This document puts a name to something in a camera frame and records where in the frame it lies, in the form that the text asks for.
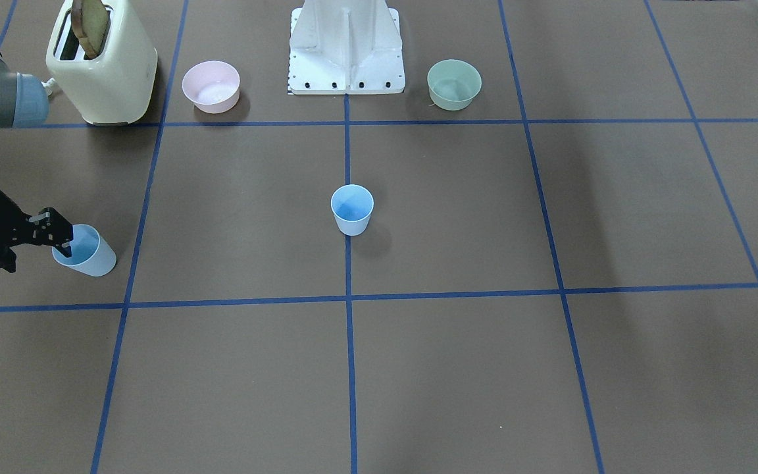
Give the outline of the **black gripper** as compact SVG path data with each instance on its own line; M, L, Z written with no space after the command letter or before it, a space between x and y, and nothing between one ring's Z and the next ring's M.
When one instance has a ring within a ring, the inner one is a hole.
M46 207L39 213L29 214L0 190L0 229L9 230L13 246L51 246L70 259L72 257L72 224L54 207Z

